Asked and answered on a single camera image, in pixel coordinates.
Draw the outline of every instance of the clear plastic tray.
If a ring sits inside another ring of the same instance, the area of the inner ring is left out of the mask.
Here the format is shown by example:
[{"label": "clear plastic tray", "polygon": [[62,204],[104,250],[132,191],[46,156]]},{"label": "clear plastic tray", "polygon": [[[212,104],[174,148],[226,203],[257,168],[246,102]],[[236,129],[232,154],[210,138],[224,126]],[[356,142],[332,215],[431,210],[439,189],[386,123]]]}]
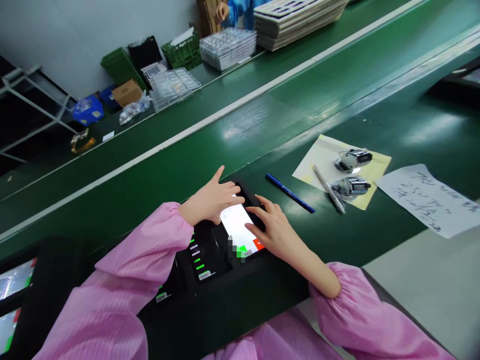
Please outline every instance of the clear plastic tray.
[{"label": "clear plastic tray", "polygon": [[227,28],[200,40],[203,61],[217,70],[225,70],[252,56],[257,46],[257,32]]},{"label": "clear plastic tray", "polygon": [[200,84],[184,67],[163,71],[152,76],[155,86],[150,91],[156,112],[180,101],[200,88]]}]

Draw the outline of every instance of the pen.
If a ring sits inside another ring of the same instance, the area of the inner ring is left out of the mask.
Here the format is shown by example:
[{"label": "pen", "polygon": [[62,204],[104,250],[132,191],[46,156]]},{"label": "pen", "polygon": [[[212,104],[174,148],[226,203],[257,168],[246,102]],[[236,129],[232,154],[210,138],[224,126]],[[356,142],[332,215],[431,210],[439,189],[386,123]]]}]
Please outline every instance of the pen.
[{"label": "pen", "polygon": [[336,206],[338,211],[343,215],[346,214],[345,212],[345,206],[342,203],[342,201],[339,199],[337,194],[333,191],[332,187],[330,186],[329,182],[325,180],[322,175],[320,175],[319,168],[317,165],[313,164],[313,171],[315,172],[316,177],[318,180],[320,180],[321,184],[325,188],[325,191],[330,195],[331,200],[333,201],[333,204]]},{"label": "pen", "polygon": [[265,176],[268,180],[270,180],[277,188],[282,190],[285,194],[287,194],[289,197],[291,197],[297,204],[299,204],[302,208],[307,210],[310,214],[313,214],[315,210],[309,206],[305,201],[301,200],[297,195],[295,195],[293,192],[291,192],[288,188],[286,188],[280,181],[278,181],[276,178],[274,178],[272,175],[267,174]]}]

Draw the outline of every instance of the blue container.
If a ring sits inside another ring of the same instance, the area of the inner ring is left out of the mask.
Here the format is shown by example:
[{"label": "blue container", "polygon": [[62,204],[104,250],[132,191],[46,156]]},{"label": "blue container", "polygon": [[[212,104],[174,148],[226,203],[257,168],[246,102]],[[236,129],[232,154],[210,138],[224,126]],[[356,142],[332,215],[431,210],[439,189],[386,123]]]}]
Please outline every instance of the blue container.
[{"label": "blue container", "polygon": [[79,101],[73,107],[71,114],[75,120],[87,127],[91,123],[96,123],[98,120],[104,117],[104,107],[102,106],[100,100],[95,97],[95,95],[87,96],[85,99],[91,102],[90,107],[88,109],[81,110],[79,108],[81,101]]},{"label": "blue container", "polygon": [[120,107],[119,103],[114,99],[112,94],[112,90],[115,89],[115,85],[107,87],[105,90],[100,91],[98,94],[100,99],[102,99],[103,103],[108,106],[111,110],[116,110]]}]

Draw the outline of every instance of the hand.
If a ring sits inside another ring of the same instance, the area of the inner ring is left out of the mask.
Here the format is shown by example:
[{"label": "hand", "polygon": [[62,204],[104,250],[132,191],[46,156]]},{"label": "hand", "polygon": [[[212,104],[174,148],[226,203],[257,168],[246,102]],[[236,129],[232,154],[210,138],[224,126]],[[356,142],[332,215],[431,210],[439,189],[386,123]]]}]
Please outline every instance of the hand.
[{"label": "hand", "polygon": [[246,223],[245,227],[256,236],[268,251],[295,267],[297,262],[302,261],[305,254],[310,252],[309,248],[289,224],[278,204],[272,203],[263,196],[255,196],[265,206],[266,211],[254,206],[246,209],[263,221],[265,232],[251,223]]},{"label": "hand", "polygon": [[342,290],[339,278],[299,238],[280,206],[262,196],[255,196],[265,206],[266,211],[253,206],[246,209],[263,221],[265,232],[251,223],[246,223],[245,227],[273,255],[290,264],[324,296],[329,299],[339,296]]},{"label": "hand", "polygon": [[224,21],[230,13],[230,7],[228,4],[221,2],[218,4],[218,7],[216,8],[216,13],[215,13],[215,20],[217,24],[220,24],[222,21]]},{"label": "hand", "polygon": [[220,166],[209,182],[178,207],[190,225],[195,226],[202,220],[210,220],[219,225],[223,210],[245,202],[242,196],[233,196],[240,192],[240,186],[235,186],[233,181],[219,184],[224,169],[225,166]]}]

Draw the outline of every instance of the green crate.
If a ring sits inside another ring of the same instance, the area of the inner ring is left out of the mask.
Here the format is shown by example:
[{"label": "green crate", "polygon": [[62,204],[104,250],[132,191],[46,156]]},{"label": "green crate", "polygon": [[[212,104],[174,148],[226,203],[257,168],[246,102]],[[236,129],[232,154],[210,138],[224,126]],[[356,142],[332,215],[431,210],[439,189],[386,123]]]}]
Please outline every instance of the green crate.
[{"label": "green crate", "polygon": [[186,68],[191,64],[197,66],[202,63],[200,38],[196,31],[193,32],[191,37],[178,45],[172,46],[170,42],[166,43],[161,47],[161,50],[172,69]]},{"label": "green crate", "polygon": [[117,86],[133,79],[140,88],[147,90],[143,77],[137,72],[129,54],[123,47],[119,47],[105,55],[101,59],[100,65],[106,70]]}]

